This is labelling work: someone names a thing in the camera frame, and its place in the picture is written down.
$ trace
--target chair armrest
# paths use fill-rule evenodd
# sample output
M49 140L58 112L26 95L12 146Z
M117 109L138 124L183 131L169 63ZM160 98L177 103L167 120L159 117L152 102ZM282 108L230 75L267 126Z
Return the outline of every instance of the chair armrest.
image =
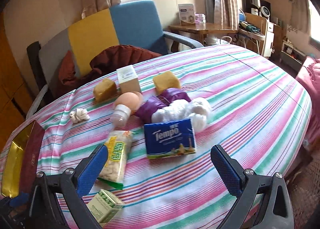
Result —
M48 84L45 84L44 87L40 90L39 94L37 95L36 99L33 101L28 113L27 113L27 116L26 116L26 120L29 119L31 116L33 116L33 114L37 111L39 105L40 105L40 102L44 96L45 93L47 93L49 87L48 87Z
M175 34L172 32L163 32L163 34L165 38L187 45L192 49L203 47L203 45L200 42L179 34Z

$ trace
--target window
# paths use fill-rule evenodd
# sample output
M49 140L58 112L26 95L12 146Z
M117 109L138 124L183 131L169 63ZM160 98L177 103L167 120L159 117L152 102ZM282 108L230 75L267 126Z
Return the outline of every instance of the window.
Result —
M320 42L320 15L311 1L309 1L309 8L311 15L311 37Z
M320 51L320 15L309 0L311 33L309 43Z

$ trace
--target blue chair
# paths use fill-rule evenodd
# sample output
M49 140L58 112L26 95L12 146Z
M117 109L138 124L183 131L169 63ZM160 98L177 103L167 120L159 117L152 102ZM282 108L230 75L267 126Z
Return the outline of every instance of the blue chair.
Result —
M192 49L203 47L196 40L164 32L152 0L124 3L97 12L61 31L42 47L34 42L27 51L40 93L27 118L35 113L45 94L52 94L51 99L57 98L59 68L68 50L74 55L76 76L81 77L91 70L89 63L96 55L114 45L132 45L161 55L169 54L165 38Z

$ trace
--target pink blanket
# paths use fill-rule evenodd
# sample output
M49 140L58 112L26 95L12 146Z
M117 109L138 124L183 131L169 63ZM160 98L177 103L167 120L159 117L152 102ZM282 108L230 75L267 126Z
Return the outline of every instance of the pink blanket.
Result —
M296 80L311 97L312 113L305 139L312 145L320 136L320 59L307 57Z

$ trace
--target white knot toy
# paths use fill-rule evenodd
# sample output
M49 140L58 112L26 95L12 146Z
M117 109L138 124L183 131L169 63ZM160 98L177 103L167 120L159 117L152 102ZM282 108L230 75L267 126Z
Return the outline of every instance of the white knot toy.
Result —
M77 108L75 111L71 111L70 113L70 120L74 124L79 123L83 120L88 120L90 116L88 115L87 109Z

